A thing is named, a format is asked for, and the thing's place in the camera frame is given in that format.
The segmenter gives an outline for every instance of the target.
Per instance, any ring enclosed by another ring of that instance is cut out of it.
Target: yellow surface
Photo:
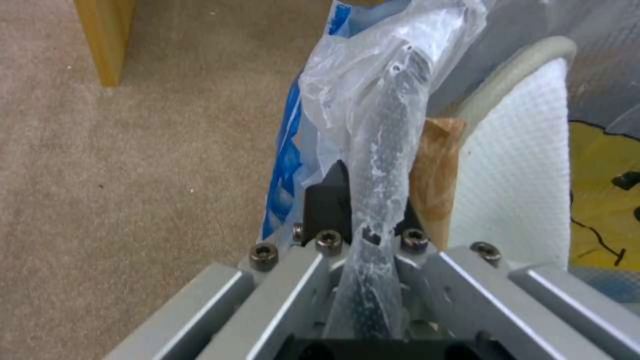
[[[118,86],[135,0],[75,0],[102,86]]]
[[[597,127],[572,122],[572,217],[597,230],[616,252],[626,249],[619,266],[589,229],[572,224],[571,264],[640,271],[640,184],[625,191],[611,179],[627,171],[640,171],[640,141],[606,135]]]

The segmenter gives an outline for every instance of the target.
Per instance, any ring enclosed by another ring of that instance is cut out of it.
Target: paper towel
[[[513,266],[570,246],[566,60],[540,67],[505,96],[460,152],[449,246],[494,244]]]

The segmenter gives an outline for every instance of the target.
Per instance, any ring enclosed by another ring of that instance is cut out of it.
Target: wooden leg
[[[102,86],[118,86],[136,0],[75,0]]]

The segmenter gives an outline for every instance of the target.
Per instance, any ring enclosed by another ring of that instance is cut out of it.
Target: white textured cloth
[[[570,246],[567,65],[526,77],[467,138],[449,246],[494,244],[513,265],[553,261]]]

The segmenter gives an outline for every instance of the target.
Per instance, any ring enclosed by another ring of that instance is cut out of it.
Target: black component
[[[624,174],[611,179],[611,183],[622,190],[631,190],[631,188],[640,183],[640,172],[625,172]]]
[[[340,233],[342,240],[351,245],[351,196],[349,194],[349,174],[341,161],[333,164],[322,183],[309,186],[305,190],[305,208],[303,210],[304,235],[302,246],[312,241],[322,230],[334,230]],[[406,229],[422,229],[420,222],[407,202],[404,220],[396,226],[396,236]],[[378,234],[363,234],[366,240],[380,244]]]
[[[482,347],[477,341],[457,340],[333,340],[296,339],[290,337],[275,359],[341,360],[341,359],[445,359],[508,360],[506,351],[493,351],[497,342],[486,339]]]

